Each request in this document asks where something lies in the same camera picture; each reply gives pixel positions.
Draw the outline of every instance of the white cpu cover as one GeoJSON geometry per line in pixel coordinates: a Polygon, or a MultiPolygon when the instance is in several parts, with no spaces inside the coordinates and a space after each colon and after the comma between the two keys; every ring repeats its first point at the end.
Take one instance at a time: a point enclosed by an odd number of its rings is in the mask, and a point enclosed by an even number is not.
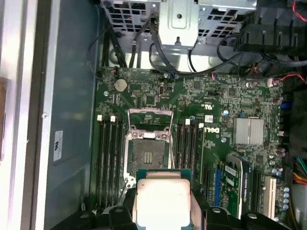
{"type": "Polygon", "coordinates": [[[137,223],[149,229],[179,230],[190,224],[190,182],[141,179],[137,189],[137,223]]]}

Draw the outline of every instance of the motherboard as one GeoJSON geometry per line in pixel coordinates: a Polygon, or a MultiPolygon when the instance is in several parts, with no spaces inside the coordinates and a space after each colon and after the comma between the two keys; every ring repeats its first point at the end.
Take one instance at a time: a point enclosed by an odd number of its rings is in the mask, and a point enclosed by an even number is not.
{"type": "Polygon", "coordinates": [[[281,84],[126,68],[102,68],[100,76],[91,171],[100,207],[115,205],[123,188],[135,186],[138,169],[192,169],[191,186],[211,206],[238,218],[253,210],[284,220],[281,84]]]}

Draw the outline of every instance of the silver heatsink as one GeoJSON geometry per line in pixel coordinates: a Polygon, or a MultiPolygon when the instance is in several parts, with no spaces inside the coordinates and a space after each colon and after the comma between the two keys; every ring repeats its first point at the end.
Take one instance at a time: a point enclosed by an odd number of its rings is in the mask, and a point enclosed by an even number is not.
{"type": "Polygon", "coordinates": [[[264,120],[254,118],[234,119],[234,144],[262,145],[264,120]]]}

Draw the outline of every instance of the blue pcie slot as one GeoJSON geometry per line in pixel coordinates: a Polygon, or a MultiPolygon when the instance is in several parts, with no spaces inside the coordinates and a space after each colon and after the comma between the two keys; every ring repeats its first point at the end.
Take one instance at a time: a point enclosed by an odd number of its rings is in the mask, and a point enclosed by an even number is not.
{"type": "Polygon", "coordinates": [[[215,175],[215,194],[214,194],[214,206],[220,205],[220,184],[221,184],[221,169],[216,169],[215,175]]]}

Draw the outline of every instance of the white pci slot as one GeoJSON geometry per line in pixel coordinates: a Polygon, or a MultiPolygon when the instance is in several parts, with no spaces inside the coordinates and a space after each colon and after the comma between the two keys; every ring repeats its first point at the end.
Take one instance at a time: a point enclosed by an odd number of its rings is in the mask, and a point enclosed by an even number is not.
{"type": "Polygon", "coordinates": [[[265,177],[264,191],[264,207],[263,214],[268,218],[275,217],[275,195],[276,195],[276,179],[270,176],[265,177]]]}

